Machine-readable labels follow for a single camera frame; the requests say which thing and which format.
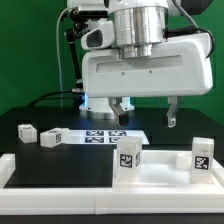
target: white platform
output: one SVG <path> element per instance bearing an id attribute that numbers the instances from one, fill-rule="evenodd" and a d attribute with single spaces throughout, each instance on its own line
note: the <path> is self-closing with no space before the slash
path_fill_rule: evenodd
<path id="1" fill-rule="evenodd" d="M 15 164 L 3 155 L 0 214 L 223 213 L 223 167 L 214 161 L 213 183 L 192 185 L 189 172 L 175 168 L 177 153 L 143 151 L 139 183 L 118 183 L 115 170 L 113 188 L 90 189 L 3 189 Z"/>

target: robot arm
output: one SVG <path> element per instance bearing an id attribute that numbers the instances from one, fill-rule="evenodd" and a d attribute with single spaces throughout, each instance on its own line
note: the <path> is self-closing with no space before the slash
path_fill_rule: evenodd
<path id="1" fill-rule="evenodd" d="M 182 96 L 202 95 L 212 88 L 211 65 L 206 58 L 211 49 L 209 35 L 166 37 L 168 15 L 185 14 L 175 2 L 185 11 L 200 14 L 212 0 L 200 10 L 192 10 L 185 0 L 81 2 L 81 16 L 97 15 L 97 4 L 98 15 L 103 14 L 101 7 L 108 7 L 108 21 L 82 37 L 82 47 L 90 50 L 83 59 L 82 75 L 89 101 L 108 98 L 118 121 L 125 114 L 120 107 L 122 97 L 167 96 L 171 108 L 166 123 L 173 127 Z"/>

